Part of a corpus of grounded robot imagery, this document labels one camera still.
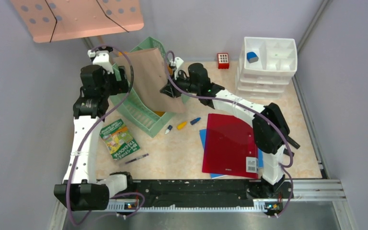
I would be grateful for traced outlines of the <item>beige pressure file folder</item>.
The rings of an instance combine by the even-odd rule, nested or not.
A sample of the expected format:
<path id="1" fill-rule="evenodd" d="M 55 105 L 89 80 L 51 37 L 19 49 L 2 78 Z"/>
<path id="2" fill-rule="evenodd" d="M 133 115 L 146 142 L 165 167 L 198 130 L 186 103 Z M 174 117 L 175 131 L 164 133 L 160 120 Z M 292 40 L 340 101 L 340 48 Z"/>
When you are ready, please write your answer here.
<path id="1" fill-rule="evenodd" d="M 134 70 L 133 89 L 146 107 L 159 112 L 186 111 L 181 98 L 172 98 L 160 92 L 168 79 L 164 59 L 158 48 L 130 52 L 127 56 Z"/>

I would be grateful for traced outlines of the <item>green file rack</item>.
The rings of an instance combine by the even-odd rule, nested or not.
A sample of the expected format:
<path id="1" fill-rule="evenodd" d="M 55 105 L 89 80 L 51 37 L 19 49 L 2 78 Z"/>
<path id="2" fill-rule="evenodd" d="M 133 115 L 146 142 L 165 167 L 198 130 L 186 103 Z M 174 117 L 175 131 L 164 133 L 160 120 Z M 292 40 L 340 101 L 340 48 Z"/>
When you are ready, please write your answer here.
<path id="1" fill-rule="evenodd" d="M 158 48 L 161 56 L 165 56 L 166 51 L 163 44 L 150 36 L 133 48 L 131 52 L 151 48 Z M 122 99 L 122 94 L 110 96 L 110 101 L 113 105 L 118 104 Z M 151 138 L 155 137 L 171 118 L 177 114 L 165 112 L 163 115 L 157 115 L 156 112 L 150 110 L 142 102 L 134 89 L 132 89 L 127 99 L 117 108 L 117 111 Z"/>

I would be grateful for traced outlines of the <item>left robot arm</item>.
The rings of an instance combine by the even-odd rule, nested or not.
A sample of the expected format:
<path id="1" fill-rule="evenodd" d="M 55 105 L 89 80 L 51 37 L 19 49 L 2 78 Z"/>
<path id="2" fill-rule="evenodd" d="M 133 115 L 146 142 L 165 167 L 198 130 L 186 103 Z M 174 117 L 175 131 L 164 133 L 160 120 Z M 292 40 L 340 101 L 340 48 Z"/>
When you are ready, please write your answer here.
<path id="1" fill-rule="evenodd" d="M 96 178 L 96 156 L 111 95 L 128 96 L 132 85 L 125 76 L 117 80 L 113 70 L 90 64 L 80 71 L 82 86 L 73 105 L 74 138 L 70 161 L 63 181 L 55 185 L 55 197 L 69 211 L 105 210 L 109 199 L 119 194 L 129 198 L 133 183 L 126 172 L 115 172 L 103 180 Z"/>

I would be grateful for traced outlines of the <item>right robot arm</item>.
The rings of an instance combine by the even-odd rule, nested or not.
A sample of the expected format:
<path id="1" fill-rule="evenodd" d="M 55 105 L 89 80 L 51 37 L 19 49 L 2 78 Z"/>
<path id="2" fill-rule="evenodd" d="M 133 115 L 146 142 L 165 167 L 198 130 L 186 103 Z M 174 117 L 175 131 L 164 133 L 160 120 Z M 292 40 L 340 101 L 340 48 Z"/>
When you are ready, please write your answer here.
<path id="1" fill-rule="evenodd" d="M 276 103 L 252 103 L 213 83 L 201 63 L 193 63 L 188 71 L 183 71 L 178 62 L 166 61 L 164 70 L 168 83 L 162 93 L 170 97 L 196 98 L 201 104 L 229 113 L 251 128 L 253 143 L 263 155 L 262 192 L 267 197 L 279 194 L 281 184 L 289 176 L 287 168 L 293 164 L 293 156 L 288 164 L 282 162 L 284 151 L 291 150 L 290 128 L 280 107 Z"/>

